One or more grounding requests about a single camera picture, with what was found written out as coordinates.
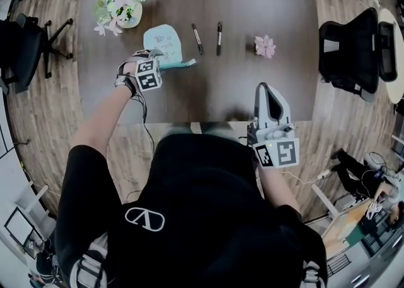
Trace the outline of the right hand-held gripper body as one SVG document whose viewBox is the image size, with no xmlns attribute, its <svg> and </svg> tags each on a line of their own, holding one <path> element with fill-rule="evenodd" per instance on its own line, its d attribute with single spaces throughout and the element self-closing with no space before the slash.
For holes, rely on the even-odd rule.
<svg viewBox="0 0 404 288">
<path fill-rule="evenodd" d="M 292 123 L 258 128 L 247 126 L 247 143 L 263 169 L 281 169 L 299 165 L 299 139 Z"/>
</svg>

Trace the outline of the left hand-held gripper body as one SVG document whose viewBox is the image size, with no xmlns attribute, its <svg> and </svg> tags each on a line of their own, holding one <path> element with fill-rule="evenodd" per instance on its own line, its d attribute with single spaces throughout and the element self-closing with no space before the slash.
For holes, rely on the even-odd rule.
<svg viewBox="0 0 404 288">
<path fill-rule="evenodd" d="M 135 52 L 131 58 L 136 62 L 135 78 L 141 92 L 154 90 L 162 86 L 158 57 L 152 59 L 152 50 Z"/>
</svg>

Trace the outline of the light blue pencil pouch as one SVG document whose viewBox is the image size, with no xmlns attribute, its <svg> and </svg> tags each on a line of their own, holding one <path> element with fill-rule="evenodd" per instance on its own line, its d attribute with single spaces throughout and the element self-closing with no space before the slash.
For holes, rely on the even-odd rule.
<svg viewBox="0 0 404 288">
<path fill-rule="evenodd" d="M 195 59 L 183 61 L 179 36 L 167 24 L 147 30 L 143 35 L 143 47 L 146 50 L 160 49 L 163 52 L 163 56 L 158 57 L 160 70 L 186 68 L 196 64 Z"/>
</svg>

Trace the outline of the person's left forearm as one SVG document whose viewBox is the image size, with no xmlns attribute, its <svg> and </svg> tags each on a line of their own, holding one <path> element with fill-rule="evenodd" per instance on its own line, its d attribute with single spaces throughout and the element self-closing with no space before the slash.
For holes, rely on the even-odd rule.
<svg viewBox="0 0 404 288">
<path fill-rule="evenodd" d="M 106 97 L 95 112 L 79 127 L 72 146 L 86 145 L 107 156 L 110 138 L 132 92 L 125 85 L 118 85 Z"/>
</svg>

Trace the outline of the person's right forearm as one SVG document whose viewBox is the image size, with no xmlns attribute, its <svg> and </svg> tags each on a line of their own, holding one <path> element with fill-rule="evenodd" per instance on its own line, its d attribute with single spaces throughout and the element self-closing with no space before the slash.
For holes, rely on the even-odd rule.
<svg viewBox="0 0 404 288">
<path fill-rule="evenodd" d="M 277 213 L 290 210 L 300 217 L 299 204 L 283 174 L 278 169 L 264 169 L 261 166 L 258 173 L 264 197 Z"/>
</svg>

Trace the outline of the person's left hand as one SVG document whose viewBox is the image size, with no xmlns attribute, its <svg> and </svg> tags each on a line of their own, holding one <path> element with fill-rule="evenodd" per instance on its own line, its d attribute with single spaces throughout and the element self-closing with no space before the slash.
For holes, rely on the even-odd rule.
<svg viewBox="0 0 404 288">
<path fill-rule="evenodd" d="M 127 87 L 135 89 L 136 88 L 136 79 L 134 77 L 134 72 L 136 69 L 135 61 L 126 61 L 122 63 L 117 69 L 118 75 L 125 75 L 128 78 Z"/>
</svg>

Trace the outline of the small pink flower ornament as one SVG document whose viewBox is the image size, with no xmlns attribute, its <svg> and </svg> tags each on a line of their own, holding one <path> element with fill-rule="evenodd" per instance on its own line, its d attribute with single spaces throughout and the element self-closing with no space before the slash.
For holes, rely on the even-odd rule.
<svg viewBox="0 0 404 288">
<path fill-rule="evenodd" d="M 255 53 L 259 56 L 265 57 L 267 59 L 271 59 L 275 55 L 276 45 L 273 42 L 273 39 L 268 35 L 264 35 L 263 37 L 255 36 Z"/>
</svg>

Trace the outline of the potted pink flower plant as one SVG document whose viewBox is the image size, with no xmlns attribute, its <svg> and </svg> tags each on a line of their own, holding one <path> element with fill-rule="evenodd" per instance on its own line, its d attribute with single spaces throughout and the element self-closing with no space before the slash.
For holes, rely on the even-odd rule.
<svg viewBox="0 0 404 288">
<path fill-rule="evenodd" d="M 143 13 L 142 3 L 145 0 L 97 0 L 95 16 L 97 25 L 94 28 L 99 35 L 105 36 L 106 31 L 116 37 L 137 26 Z"/>
</svg>

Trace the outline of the black mesh office chair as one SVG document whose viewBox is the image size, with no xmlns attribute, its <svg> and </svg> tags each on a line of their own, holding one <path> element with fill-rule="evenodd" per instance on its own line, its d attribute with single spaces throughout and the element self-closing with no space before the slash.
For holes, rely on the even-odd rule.
<svg viewBox="0 0 404 288">
<path fill-rule="evenodd" d="M 391 23 L 379 22 L 367 8 L 346 24 L 327 21 L 319 28 L 319 72 L 335 88 L 372 102 L 380 81 L 394 81 L 394 35 Z"/>
</svg>

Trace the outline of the person's black t-shirt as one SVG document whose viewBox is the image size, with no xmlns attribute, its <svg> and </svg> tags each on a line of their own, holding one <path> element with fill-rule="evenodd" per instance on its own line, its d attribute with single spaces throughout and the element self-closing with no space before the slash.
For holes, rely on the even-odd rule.
<svg viewBox="0 0 404 288">
<path fill-rule="evenodd" d="M 257 187 L 249 150 L 212 135 L 162 139 L 139 198 L 123 204 L 105 157 L 71 149 L 56 224 L 70 288 L 324 288 L 326 251 Z"/>
</svg>

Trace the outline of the light wooden desk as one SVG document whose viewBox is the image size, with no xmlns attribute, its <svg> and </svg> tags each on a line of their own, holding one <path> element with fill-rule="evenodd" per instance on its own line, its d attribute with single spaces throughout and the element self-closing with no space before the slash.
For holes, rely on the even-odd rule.
<svg viewBox="0 0 404 288">
<path fill-rule="evenodd" d="M 355 206 L 339 213 L 321 235 L 326 248 L 326 259 L 332 259 L 334 256 L 348 249 L 350 245 L 346 238 L 354 230 L 361 218 L 366 214 L 370 199 L 356 204 Z"/>
</svg>

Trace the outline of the round beige table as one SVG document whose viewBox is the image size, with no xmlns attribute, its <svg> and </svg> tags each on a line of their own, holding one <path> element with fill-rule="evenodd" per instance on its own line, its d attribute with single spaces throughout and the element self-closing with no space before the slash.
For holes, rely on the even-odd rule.
<svg viewBox="0 0 404 288">
<path fill-rule="evenodd" d="M 381 8 L 378 12 L 378 21 L 391 23 L 393 25 L 395 68 L 397 78 L 394 81 L 385 82 L 388 96 L 392 103 L 397 104 L 404 95 L 404 38 L 401 28 L 390 12 L 386 8 Z"/>
</svg>

